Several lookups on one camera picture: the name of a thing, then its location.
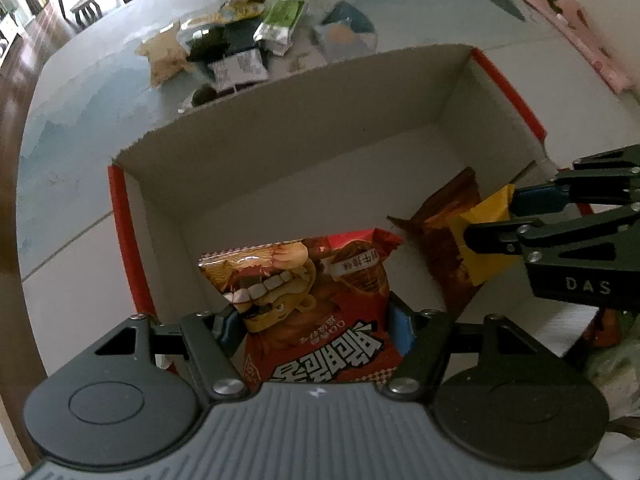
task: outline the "wooden stool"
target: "wooden stool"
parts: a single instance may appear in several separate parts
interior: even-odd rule
[[[95,12],[91,8],[91,4],[94,4]],[[102,9],[100,8],[100,5],[95,3],[95,0],[80,0],[73,7],[71,7],[71,12],[76,15],[76,22],[78,22],[78,25],[80,25],[80,27],[82,28],[87,28],[89,25],[95,23],[102,17]],[[86,20],[86,25],[80,19],[81,12]]]

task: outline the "open box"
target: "open box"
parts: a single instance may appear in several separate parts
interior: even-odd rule
[[[201,254],[373,227],[398,232],[387,215],[410,217],[465,166],[483,198],[514,179],[544,182],[557,171],[544,136],[497,68],[464,45],[331,64],[205,105],[149,132],[110,168],[136,307],[165,323],[218,312],[226,300],[201,275]],[[411,308],[444,309],[411,240],[385,268]],[[489,312],[562,353],[595,309],[534,298],[516,266],[487,283],[463,318]]]

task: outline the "brown snack package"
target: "brown snack package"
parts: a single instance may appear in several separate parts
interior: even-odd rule
[[[465,168],[428,197],[409,220],[389,216],[398,227],[418,237],[427,268],[438,283],[447,312],[458,317],[479,290],[469,279],[447,219],[480,203],[476,172]]]
[[[382,262],[401,243],[372,229],[201,257],[248,330],[245,382],[383,383],[401,356],[386,332]]]

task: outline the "red snack bag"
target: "red snack bag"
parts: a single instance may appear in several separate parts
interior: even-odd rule
[[[402,358],[386,333],[382,262],[401,243],[372,229],[201,257],[200,269],[249,332],[245,382],[389,376]]]

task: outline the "chip bag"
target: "chip bag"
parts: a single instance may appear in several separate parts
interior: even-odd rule
[[[248,330],[245,382],[383,383],[402,358],[386,333],[382,262],[401,243],[373,229],[201,257]]]

